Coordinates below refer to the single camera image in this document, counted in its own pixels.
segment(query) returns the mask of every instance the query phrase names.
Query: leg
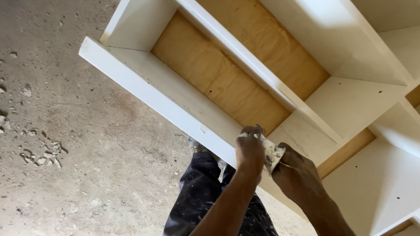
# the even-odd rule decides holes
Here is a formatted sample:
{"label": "leg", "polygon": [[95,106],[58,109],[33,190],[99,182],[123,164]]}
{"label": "leg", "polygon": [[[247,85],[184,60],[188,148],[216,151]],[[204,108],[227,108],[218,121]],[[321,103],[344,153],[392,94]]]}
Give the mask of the leg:
{"label": "leg", "polygon": [[204,146],[190,139],[193,156],[179,182],[181,192],[169,213],[164,236],[189,235],[221,193],[216,159]]}
{"label": "leg", "polygon": [[[222,190],[227,187],[235,174],[235,171],[235,168],[230,165],[226,166],[225,171],[223,172]],[[278,236],[270,216],[256,193],[254,193],[254,196],[249,203],[244,221],[242,222],[241,229],[239,230],[239,235],[241,234],[242,236]]]}

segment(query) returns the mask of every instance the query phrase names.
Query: paint-stained pants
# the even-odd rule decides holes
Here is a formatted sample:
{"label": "paint-stained pants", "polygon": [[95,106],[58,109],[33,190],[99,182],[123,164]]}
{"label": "paint-stained pants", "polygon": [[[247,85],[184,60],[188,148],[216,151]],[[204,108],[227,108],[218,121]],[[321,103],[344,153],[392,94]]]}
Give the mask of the paint-stained pants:
{"label": "paint-stained pants", "polygon": [[[210,153],[194,154],[179,182],[176,200],[163,229],[164,236],[187,236],[198,225],[231,181],[235,169],[227,165],[223,182],[218,180],[220,168]],[[239,236],[277,236],[270,216],[254,193],[242,222]]]}

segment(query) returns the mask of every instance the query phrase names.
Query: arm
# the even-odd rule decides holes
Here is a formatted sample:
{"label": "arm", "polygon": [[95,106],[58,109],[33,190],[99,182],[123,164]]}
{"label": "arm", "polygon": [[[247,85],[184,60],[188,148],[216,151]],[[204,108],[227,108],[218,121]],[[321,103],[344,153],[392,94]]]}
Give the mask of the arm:
{"label": "arm", "polygon": [[317,234],[356,236],[327,194],[315,164],[285,143],[279,147],[286,148],[281,162],[288,166],[280,163],[272,173],[273,180],[303,210]]}
{"label": "arm", "polygon": [[260,139],[254,137],[261,131],[251,126],[242,130],[249,135],[236,140],[236,173],[191,236],[238,235],[249,202],[261,180],[264,149]]}

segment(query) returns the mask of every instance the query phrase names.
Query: sneaker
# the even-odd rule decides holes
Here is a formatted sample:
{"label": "sneaker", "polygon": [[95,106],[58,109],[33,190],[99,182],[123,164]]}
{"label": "sneaker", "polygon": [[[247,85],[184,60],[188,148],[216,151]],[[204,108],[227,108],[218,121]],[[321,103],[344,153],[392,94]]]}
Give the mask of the sneaker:
{"label": "sneaker", "polygon": [[191,151],[191,155],[194,155],[199,152],[210,153],[209,149],[204,147],[201,143],[199,143],[197,140],[195,140],[191,136],[188,136],[188,145],[189,145],[189,150]]}

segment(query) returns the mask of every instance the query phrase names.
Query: dusty floor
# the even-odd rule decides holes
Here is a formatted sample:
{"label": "dusty floor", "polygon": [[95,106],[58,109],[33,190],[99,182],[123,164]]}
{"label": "dusty floor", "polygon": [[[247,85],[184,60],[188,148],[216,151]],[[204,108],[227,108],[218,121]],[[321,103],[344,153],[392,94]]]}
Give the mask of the dusty floor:
{"label": "dusty floor", "polygon": [[[0,1],[0,110],[10,125],[0,134],[0,235],[162,234],[189,163],[186,135],[77,55],[117,4]],[[47,138],[61,142],[60,169],[20,156],[42,157]],[[316,235],[258,193],[280,235]]]}

